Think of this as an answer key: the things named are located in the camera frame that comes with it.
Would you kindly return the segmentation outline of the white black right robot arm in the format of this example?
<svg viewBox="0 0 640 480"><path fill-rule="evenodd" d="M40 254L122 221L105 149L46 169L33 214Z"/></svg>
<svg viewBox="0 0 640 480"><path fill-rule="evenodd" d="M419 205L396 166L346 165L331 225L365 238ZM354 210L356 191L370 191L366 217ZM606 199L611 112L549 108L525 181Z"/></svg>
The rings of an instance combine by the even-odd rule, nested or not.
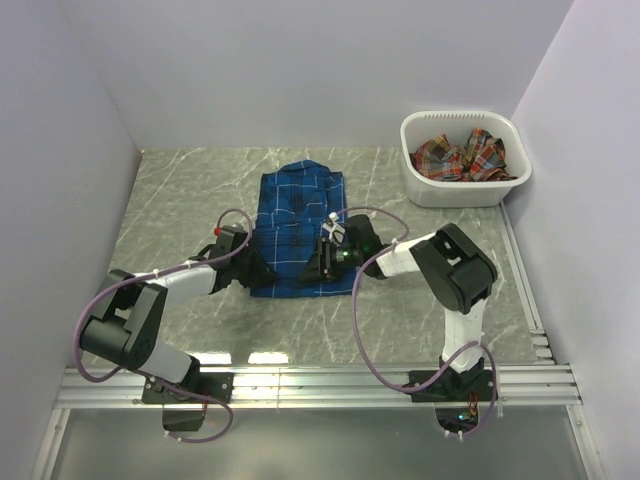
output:
<svg viewBox="0 0 640 480"><path fill-rule="evenodd" d="M444 308L444 372L436 379L444 394L460 400L472 392L484 369L482 319L498 273L493 262L456 225L447 224L414 240L384 244L364 214L338 222L333 212L298 280L322 284L350 271L377 280L419 272Z"/></svg>

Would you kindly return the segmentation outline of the blue plaid long sleeve shirt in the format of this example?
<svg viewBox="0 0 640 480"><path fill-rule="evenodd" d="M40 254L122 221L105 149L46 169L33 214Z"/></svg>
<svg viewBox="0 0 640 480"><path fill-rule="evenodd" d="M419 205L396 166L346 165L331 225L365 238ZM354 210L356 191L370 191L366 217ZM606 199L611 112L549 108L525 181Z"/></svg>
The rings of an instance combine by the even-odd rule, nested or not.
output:
<svg viewBox="0 0 640 480"><path fill-rule="evenodd" d="M355 270L328 283L303 283L304 271L319 238L323 221L347 207L341 172L309 159L281 167L261 177L252 241L278 275L268 286L252 287L254 298L294 299L351 293Z"/></svg>

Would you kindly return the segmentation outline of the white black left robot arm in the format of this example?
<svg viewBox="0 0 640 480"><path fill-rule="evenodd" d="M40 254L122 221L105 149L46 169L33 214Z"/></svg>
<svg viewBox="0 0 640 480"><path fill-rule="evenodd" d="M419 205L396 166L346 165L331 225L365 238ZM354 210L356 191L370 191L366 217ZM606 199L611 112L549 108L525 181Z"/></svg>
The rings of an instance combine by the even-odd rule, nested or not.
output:
<svg viewBox="0 0 640 480"><path fill-rule="evenodd" d="M89 352L118 370L144 373L166 381L179 402L195 399L201 377L199 362L159 339L165 309L212 295L237 281L245 288L269 286L276 272L251 245L237 251L210 244L179 266L131 274L109 272L102 291L87 305L74 332L73 357L83 377L99 383L112 377L90 375L81 361Z"/></svg>

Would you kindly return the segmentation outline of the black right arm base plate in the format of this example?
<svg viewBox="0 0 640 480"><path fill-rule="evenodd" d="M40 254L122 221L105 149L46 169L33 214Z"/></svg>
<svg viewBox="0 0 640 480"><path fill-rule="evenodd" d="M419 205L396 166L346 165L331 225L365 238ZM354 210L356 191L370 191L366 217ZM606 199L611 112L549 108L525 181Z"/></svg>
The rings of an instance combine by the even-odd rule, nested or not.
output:
<svg viewBox="0 0 640 480"><path fill-rule="evenodd" d="M498 396L494 384L490 370L457 373L448 369L433 384L410 396L413 403L489 402Z"/></svg>

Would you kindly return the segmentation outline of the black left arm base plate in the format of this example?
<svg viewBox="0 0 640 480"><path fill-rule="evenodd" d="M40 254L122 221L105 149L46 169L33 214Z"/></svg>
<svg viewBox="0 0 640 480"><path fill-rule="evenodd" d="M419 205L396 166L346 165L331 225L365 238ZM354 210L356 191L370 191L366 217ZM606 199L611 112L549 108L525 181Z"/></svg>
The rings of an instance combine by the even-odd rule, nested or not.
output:
<svg viewBox="0 0 640 480"><path fill-rule="evenodd" d="M187 392L229 403L232 396L233 382L233 373L200 372L189 373L177 387ZM158 382L147 380L142 392L141 402L143 404L191 404L199 402L199 399L176 393Z"/></svg>

